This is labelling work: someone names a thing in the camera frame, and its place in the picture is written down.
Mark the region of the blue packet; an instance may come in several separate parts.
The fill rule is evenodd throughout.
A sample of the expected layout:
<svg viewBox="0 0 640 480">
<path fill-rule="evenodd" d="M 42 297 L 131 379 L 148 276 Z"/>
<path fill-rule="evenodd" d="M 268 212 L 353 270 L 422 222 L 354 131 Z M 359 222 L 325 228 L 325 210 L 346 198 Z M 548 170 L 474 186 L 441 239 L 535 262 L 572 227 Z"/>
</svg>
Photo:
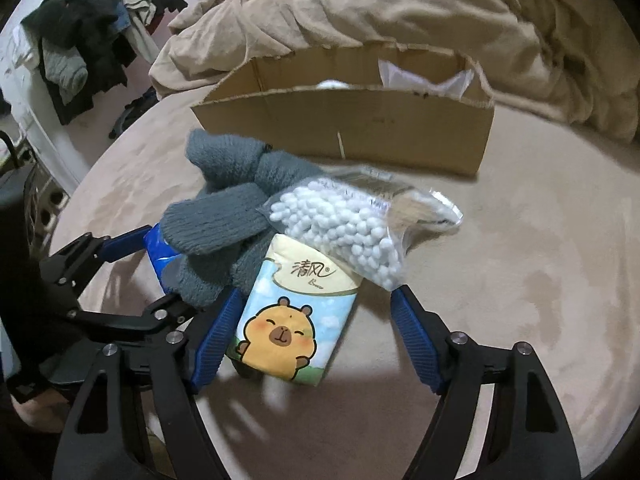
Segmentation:
<svg viewBox="0 0 640 480">
<path fill-rule="evenodd" d="M 176 260 L 180 254 L 166 243 L 162 232 L 160 232 L 160 225 L 158 223 L 152 226 L 149 232 L 143 237 L 143 246 L 157 277 L 157 281 L 160 283 L 160 287 L 164 292 L 169 292 L 169 288 L 163 281 L 163 272 L 166 266 Z"/>
</svg>

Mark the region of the grey knitted glove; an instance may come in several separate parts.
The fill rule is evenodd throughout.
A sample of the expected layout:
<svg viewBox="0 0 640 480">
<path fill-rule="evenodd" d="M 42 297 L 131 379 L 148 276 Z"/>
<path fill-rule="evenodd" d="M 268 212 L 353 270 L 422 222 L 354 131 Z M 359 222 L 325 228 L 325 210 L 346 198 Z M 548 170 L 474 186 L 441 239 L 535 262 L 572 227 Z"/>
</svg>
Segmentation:
<svg viewBox="0 0 640 480">
<path fill-rule="evenodd" d="M 274 231 L 258 211 L 267 195 L 250 182 L 170 205 L 160 234 L 178 252 L 160 284 L 191 306 L 212 304 L 233 286 L 247 295 Z"/>
<path fill-rule="evenodd" d="M 201 195 L 255 183 L 271 196 L 323 170 L 309 160 L 284 151 L 274 150 L 254 138 L 235 134 L 214 136 L 195 129 L 186 141 L 186 158 L 203 175 Z"/>
</svg>

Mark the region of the capybara tissue pack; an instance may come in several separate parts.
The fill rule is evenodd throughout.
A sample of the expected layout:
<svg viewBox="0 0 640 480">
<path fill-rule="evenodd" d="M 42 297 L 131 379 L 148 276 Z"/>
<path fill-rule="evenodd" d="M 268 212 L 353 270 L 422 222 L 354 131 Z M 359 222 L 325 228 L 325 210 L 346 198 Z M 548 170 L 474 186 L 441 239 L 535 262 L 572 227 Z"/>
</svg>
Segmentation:
<svg viewBox="0 0 640 480">
<path fill-rule="evenodd" d="M 273 237 L 228 347 L 228 357 L 272 377 L 322 381 L 362 277 L 284 234 Z"/>
</svg>

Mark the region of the bag of white beads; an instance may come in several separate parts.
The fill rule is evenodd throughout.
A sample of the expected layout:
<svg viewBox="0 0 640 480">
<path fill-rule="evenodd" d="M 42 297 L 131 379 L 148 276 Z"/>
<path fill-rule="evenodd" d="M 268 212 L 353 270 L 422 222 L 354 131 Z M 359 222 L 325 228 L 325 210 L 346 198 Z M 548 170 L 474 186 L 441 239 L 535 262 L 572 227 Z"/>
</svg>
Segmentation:
<svg viewBox="0 0 640 480">
<path fill-rule="evenodd" d="M 367 166 L 300 180 L 259 211 L 278 232 L 390 292 L 404 281 L 405 256 L 417 237 L 457 231 L 463 221 L 441 192 Z"/>
</svg>

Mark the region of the white sock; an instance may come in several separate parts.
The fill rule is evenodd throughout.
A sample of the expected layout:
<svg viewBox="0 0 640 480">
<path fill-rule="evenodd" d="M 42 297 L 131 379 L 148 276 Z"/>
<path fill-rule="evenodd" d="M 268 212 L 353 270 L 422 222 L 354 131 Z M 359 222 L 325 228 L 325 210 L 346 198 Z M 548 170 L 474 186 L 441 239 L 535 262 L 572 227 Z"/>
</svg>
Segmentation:
<svg viewBox="0 0 640 480">
<path fill-rule="evenodd" d="M 336 89 L 350 89 L 352 88 L 352 86 L 344 81 L 335 80 L 335 79 L 326 79 L 316 84 L 316 88 L 319 90 L 336 90 Z"/>
</svg>

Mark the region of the clear bag brown snacks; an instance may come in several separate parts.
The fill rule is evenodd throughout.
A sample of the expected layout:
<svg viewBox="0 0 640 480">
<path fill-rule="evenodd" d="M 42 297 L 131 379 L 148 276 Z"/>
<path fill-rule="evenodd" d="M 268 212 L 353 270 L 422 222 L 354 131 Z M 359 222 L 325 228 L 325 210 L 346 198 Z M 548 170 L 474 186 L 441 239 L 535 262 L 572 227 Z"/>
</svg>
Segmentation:
<svg viewBox="0 0 640 480">
<path fill-rule="evenodd" d="M 403 70 L 385 60 L 378 61 L 378 71 L 385 89 L 413 91 L 450 99 L 462 98 L 475 79 L 474 70 L 462 70 L 445 81 L 435 84 L 423 76 Z"/>
</svg>

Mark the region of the shoe rack shelf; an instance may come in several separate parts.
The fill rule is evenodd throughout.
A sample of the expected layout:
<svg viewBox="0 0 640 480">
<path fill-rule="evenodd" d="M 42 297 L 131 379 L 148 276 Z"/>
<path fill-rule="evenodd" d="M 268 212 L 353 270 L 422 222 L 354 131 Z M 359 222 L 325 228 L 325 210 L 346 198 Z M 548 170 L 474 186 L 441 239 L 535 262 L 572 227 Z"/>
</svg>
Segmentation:
<svg viewBox="0 0 640 480">
<path fill-rule="evenodd" d="M 29 148 L 19 150 L 2 131 L 1 146 L 1 247 L 27 248 L 29 255 L 47 255 L 58 216 L 68 200 Z"/>
</svg>

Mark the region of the black backpack on floor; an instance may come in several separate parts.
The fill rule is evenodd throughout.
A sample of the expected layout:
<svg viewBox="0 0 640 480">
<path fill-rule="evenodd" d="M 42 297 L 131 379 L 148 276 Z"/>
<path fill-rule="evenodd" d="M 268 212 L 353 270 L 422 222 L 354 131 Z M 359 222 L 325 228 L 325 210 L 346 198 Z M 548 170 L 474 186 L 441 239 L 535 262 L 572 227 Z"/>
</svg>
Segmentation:
<svg viewBox="0 0 640 480">
<path fill-rule="evenodd" d="M 146 90 L 140 98 L 128 103 L 120 114 L 108 137 L 111 140 L 121 136 L 134 122 L 158 103 L 157 94 L 153 87 Z"/>
</svg>

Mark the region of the pile of hanging clothes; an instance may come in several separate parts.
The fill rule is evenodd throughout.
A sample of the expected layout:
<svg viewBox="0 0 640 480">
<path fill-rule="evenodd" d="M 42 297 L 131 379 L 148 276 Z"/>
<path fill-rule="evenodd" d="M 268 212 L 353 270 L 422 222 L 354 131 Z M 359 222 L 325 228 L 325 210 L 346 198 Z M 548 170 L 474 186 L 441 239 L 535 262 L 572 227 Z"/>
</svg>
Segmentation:
<svg viewBox="0 0 640 480">
<path fill-rule="evenodd" d="M 152 64 L 151 25 L 184 0 L 43 0 L 21 25 L 35 43 L 36 70 L 61 125 L 93 108 L 93 97 L 128 84 L 136 58 Z"/>
</svg>

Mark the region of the brown cardboard box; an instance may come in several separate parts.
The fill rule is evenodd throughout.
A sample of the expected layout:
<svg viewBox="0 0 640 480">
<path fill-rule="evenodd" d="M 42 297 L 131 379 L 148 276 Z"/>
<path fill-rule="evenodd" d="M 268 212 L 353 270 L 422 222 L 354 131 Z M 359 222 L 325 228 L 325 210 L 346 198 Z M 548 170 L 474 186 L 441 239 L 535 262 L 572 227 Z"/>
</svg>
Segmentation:
<svg viewBox="0 0 640 480">
<path fill-rule="evenodd" d="M 435 84 L 462 70 L 475 79 L 460 99 L 382 86 L 378 61 Z M 319 90 L 326 79 L 350 89 Z M 252 58 L 192 110 L 211 133 L 236 133 L 305 157 L 429 169 L 473 177 L 494 120 L 480 66 L 447 49 L 371 42 Z"/>
</svg>

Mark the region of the beige rumpled duvet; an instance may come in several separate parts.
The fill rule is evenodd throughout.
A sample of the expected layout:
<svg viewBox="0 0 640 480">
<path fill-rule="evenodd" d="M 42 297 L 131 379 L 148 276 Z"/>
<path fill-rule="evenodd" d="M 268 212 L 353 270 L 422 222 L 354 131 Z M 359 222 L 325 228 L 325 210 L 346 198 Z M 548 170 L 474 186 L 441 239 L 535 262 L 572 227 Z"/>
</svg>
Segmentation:
<svg viewBox="0 0 640 480">
<path fill-rule="evenodd" d="M 630 141 L 639 43 L 613 0 L 198 0 L 150 70 L 160 96 L 214 84 L 250 58 L 369 41 L 480 64 L 502 104 Z"/>
</svg>

